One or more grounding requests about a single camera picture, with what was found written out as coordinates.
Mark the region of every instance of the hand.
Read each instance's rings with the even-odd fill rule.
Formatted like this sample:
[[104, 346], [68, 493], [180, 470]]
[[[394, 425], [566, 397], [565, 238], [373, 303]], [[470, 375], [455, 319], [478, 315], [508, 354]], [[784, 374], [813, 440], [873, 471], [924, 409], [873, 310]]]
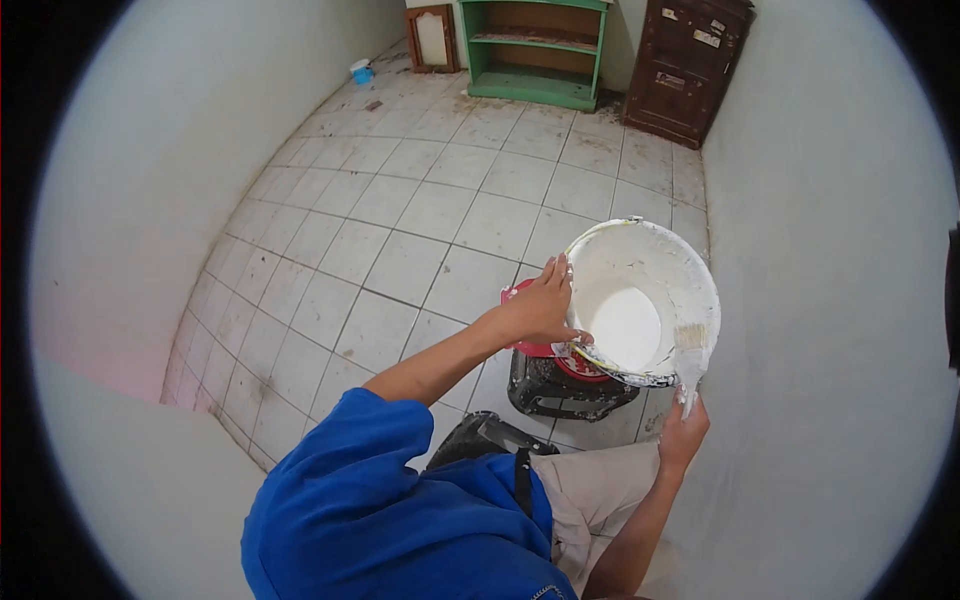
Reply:
[[707, 409], [704, 408], [704, 399], [698, 394], [697, 402], [690, 411], [686, 420], [682, 419], [684, 406], [680, 403], [683, 394], [681, 386], [673, 395], [673, 406], [670, 415], [663, 424], [660, 433], [660, 471], [663, 473], [684, 477], [686, 468], [693, 456], [700, 448], [707, 430], [710, 429], [710, 419]]
[[533, 283], [492, 312], [499, 311], [497, 315], [510, 344], [552, 344], [578, 337], [581, 342], [592, 344], [593, 336], [564, 323], [570, 294], [566, 255], [561, 254], [546, 262], [543, 273]]

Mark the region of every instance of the green wooden bookshelf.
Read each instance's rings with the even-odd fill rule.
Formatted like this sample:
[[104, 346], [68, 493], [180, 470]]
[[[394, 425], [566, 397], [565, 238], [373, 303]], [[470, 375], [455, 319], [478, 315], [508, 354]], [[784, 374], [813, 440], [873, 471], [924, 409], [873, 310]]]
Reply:
[[458, 0], [470, 96], [596, 109], [602, 0]]

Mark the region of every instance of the blue shirt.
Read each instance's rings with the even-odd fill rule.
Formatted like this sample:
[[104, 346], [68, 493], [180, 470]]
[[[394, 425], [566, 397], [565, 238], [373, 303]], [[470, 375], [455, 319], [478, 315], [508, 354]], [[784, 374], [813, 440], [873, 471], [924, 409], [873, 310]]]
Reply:
[[258, 600], [572, 600], [550, 563], [552, 515], [533, 471], [533, 519], [514, 500], [513, 454], [418, 475], [430, 411], [357, 388], [270, 471], [241, 540]]

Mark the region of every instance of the beige shorts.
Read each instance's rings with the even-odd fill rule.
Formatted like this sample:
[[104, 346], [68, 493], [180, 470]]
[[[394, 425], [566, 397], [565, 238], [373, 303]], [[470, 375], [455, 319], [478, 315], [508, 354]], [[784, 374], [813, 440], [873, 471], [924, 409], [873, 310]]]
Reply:
[[[657, 444], [531, 456], [530, 466], [553, 511], [553, 563], [582, 595], [600, 555], [654, 484], [660, 467]], [[675, 564], [675, 549], [661, 540], [643, 583], [666, 575]]]

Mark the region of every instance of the small blue container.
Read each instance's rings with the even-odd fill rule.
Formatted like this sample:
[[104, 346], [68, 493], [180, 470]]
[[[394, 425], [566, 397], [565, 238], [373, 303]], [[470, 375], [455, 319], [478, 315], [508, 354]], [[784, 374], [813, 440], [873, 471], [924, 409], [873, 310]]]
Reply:
[[365, 84], [373, 79], [373, 69], [370, 67], [370, 60], [358, 60], [350, 66], [350, 75], [353, 76], [353, 82], [357, 85]]

